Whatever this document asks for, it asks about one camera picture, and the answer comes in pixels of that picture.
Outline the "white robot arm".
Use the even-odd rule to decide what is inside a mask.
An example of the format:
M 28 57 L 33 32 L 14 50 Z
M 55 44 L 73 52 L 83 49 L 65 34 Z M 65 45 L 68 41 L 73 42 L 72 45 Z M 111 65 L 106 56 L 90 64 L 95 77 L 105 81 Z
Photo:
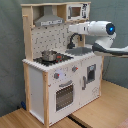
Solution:
M 69 31 L 77 34 L 97 36 L 92 51 L 97 56 L 114 56 L 128 58 L 128 46 L 112 48 L 116 38 L 115 26 L 108 21 L 88 21 L 69 26 Z

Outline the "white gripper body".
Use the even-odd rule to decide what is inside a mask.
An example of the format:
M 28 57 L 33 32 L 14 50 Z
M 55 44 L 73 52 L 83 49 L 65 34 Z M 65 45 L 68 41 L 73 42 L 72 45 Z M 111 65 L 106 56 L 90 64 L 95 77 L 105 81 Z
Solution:
M 70 25 L 69 31 L 78 34 L 88 35 L 89 34 L 88 27 L 89 27 L 89 22 L 78 23 L 78 24 Z

